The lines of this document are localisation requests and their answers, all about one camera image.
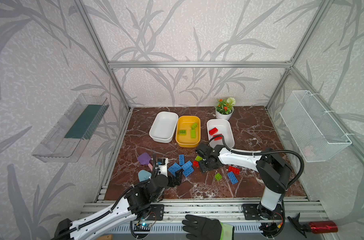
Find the wire mesh basket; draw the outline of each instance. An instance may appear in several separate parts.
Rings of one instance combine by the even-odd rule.
[[[81,93],[32,155],[43,162],[77,162],[108,106],[106,97]]]
[[[351,144],[310,91],[292,91],[280,114],[307,162],[326,161]]]

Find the black glove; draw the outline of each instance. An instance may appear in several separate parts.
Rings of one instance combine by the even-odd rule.
[[[189,232],[186,237],[190,240],[230,240],[234,238],[234,227],[223,224],[217,219],[186,215],[183,220],[183,230]]]

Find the hand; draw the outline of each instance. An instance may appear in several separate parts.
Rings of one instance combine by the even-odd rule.
[[[220,240],[222,233],[221,222],[205,217],[186,215],[183,220],[183,230],[189,232],[186,237],[190,240]]]

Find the patterned wallpaper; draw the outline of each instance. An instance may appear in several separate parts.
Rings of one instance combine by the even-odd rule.
[[[31,156],[80,93],[110,107],[79,161]],[[72,1],[0,1],[0,239],[47,240],[78,218],[126,113]]]
[[[290,60],[320,0],[84,0],[110,61]],[[119,69],[133,106],[263,105],[279,69]]]
[[[335,0],[296,68],[364,144],[364,1]],[[289,77],[269,112],[285,148],[299,151],[279,115],[293,90],[302,89]],[[364,240],[364,166],[350,147],[306,162],[301,180],[337,223],[340,239]]]

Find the green glove cuff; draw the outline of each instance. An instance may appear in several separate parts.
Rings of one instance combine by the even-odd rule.
[[[232,240],[234,239],[234,226],[230,224],[221,223],[222,234],[220,240]]]

